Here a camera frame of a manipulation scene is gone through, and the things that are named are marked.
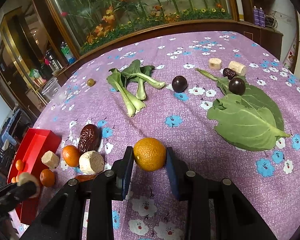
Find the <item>white cylinder front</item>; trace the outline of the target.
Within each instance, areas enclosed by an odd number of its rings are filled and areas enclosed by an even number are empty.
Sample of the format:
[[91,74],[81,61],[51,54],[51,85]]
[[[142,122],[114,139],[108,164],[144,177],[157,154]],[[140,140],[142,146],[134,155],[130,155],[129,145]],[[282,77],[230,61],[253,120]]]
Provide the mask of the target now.
[[36,198],[40,194],[38,179],[28,172],[23,172],[18,176],[17,197],[20,200]]

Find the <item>white cylinder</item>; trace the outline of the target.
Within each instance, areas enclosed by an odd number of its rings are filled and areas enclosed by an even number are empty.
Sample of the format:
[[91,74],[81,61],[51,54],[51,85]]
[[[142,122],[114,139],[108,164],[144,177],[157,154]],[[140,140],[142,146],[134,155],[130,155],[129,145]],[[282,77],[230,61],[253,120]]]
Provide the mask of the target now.
[[97,151],[88,151],[79,158],[79,168],[85,175],[95,175],[104,170],[104,159]]
[[18,176],[17,197],[20,200],[36,198],[40,194],[38,179],[28,172],[23,172]]

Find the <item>glossy red date front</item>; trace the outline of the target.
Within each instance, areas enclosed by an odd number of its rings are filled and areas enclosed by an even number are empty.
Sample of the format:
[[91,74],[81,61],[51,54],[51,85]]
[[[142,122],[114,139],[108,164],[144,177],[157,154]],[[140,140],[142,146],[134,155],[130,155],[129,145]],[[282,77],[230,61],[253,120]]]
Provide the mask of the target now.
[[96,178],[96,175],[78,175],[75,177],[79,182],[94,180]]

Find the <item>dark red date far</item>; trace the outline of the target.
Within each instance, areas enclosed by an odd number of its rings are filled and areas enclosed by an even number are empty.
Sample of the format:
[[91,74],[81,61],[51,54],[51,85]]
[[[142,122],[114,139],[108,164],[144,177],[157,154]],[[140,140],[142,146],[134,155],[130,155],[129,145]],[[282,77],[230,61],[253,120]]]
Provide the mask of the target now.
[[85,125],[80,133],[78,150],[80,154],[98,150],[102,139],[102,130],[94,124]]

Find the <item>beige cylinder near box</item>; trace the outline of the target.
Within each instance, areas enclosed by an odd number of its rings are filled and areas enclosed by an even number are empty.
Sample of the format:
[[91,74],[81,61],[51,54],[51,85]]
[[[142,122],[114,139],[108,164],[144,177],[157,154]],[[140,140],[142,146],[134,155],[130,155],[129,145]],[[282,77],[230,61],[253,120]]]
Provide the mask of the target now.
[[41,161],[51,170],[55,170],[59,165],[59,157],[52,151],[45,152],[41,158]]

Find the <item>red shallow box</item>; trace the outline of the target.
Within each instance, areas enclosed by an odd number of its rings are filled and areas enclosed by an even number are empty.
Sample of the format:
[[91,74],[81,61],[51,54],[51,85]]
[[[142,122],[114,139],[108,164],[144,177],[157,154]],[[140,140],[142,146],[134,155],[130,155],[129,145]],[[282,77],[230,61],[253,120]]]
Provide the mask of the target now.
[[[47,151],[55,153],[61,140],[62,138],[51,130],[28,129],[14,156],[7,182],[10,183],[13,177],[17,177],[23,172],[28,172],[39,179],[41,171],[47,168],[41,161],[43,154]],[[21,172],[15,167],[15,163],[19,159],[25,164]],[[38,204],[39,197],[36,197],[27,199],[17,205],[15,210],[21,223],[30,225],[33,222],[37,214]]]

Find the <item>purple floral tablecloth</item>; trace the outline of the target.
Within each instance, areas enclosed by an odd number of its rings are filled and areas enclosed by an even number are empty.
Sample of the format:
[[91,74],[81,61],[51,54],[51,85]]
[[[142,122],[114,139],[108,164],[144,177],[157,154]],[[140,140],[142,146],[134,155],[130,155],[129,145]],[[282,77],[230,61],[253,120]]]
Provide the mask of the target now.
[[[231,61],[247,67],[247,81],[278,105],[288,138],[272,150],[248,152],[230,145],[206,117],[222,93],[196,71],[208,69],[209,59],[223,67]],[[146,107],[129,117],[121,95],[107,83],[111,68],[133,60],[153,65],[153,78],[165,88],[146,86]],[[172,89],[181,75],[188,87]],[[89,79],[95,80],[92,87]],[[102,129],[99,152],[111,168],[127,146],[146,137],[173,148],[190,169],[208,179],[230,178],[253,204],[278,239],[289,239],[300,225],[300,81],[257,43],[233,31],[206,31],[160,36],[105,53],[83,64],[61,88],[60,105],[49,103],[34,124],[62,138],[61,146],[77,145],[86,124]]]

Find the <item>bok choy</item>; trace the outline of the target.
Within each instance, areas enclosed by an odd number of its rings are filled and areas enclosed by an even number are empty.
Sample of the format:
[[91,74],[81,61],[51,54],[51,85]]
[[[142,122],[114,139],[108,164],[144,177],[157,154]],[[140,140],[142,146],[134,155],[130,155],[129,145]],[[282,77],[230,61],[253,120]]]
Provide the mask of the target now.
[[154,66],[144,65],[141,60],[133,60],[121,69],[111,68],[106,80],[113,90],[119,92],[129,117],[146,107],[146,86],[160,90],[165,87],[164,81],[152,77]]

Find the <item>dark plum right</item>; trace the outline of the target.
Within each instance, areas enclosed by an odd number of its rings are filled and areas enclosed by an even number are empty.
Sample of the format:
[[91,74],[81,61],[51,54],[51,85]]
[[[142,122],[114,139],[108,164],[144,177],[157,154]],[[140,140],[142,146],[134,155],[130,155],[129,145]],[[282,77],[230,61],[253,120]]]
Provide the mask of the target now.
[[239,77],[232,78],[228,86],[230,92],[237,95],[243,95],[246,90],[245,82]]

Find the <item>clear plastic cup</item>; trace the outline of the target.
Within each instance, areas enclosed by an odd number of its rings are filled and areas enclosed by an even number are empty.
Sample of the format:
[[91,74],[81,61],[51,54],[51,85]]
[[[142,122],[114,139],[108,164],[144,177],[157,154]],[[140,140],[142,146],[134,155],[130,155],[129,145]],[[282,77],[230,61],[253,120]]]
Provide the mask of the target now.
[[56,77],[47,81],[43,87],[42,95],[57,105],[62,103],[64,100],[64,93],[62,92],[61,86]]

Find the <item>far beige cylinder left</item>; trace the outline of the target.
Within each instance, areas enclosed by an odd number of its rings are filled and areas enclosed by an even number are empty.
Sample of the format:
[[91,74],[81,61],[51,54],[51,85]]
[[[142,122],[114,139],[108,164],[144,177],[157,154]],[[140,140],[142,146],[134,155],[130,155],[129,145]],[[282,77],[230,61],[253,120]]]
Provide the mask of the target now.
[[210,58],[209,59],[209,68],[211,70],[220,70],[222,67],[222,60],[219,58]]

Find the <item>far beige cylinder right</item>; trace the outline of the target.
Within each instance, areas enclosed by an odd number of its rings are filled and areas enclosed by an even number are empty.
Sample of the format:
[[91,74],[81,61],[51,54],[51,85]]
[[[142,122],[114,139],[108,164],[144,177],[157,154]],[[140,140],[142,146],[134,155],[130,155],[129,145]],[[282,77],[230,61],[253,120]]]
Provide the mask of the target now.
[[239,62],[231,61],[228,65],[228,68],[233,70],[239,76],[245,76],[247,73],[247,67]]

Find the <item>green label plastic bottle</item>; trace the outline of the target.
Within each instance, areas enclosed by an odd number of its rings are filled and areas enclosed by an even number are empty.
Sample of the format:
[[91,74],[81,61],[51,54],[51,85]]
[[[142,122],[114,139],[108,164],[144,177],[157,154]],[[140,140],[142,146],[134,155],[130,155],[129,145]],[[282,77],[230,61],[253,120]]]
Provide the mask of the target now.
[[73,64],[76,61],[76,58],[72,54],[68,44],[64,41],[61,43],[61,51],[69,64]]

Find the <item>black steel thermos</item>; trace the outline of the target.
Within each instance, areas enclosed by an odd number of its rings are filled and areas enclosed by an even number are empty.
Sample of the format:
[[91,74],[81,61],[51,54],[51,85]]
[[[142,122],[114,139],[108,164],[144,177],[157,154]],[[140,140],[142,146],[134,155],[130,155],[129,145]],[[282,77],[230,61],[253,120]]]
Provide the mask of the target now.
[[45,52],[45,64],[47,64],[51,68],[53,73],[58,72],[62,69],[62,65],[56,59],[51,49],[48,49]]

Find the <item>flower display glass cabinet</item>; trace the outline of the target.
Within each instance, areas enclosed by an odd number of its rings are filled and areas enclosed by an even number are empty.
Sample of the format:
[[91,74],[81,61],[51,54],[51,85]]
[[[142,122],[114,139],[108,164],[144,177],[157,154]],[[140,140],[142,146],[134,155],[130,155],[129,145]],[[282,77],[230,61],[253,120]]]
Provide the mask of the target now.
[[236,0],[46,0],[76,56],[136,31],[188,20],[239,20]]

